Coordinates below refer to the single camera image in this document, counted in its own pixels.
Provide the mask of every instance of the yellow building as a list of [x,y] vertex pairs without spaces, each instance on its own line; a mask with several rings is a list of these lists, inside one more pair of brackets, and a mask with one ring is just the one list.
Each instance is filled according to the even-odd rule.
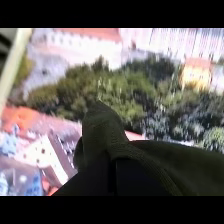
[[211,61],[202,58],[189,58],[186,60],[180,84],[182,89],[186,86],[197,90],[209,89],[211,83]]

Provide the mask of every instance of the dark corner object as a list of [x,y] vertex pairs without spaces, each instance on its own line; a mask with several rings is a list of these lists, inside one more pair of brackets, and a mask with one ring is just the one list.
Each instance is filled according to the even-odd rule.
[[110,162],[106,152],[52,196],[171,196],[135,160]]

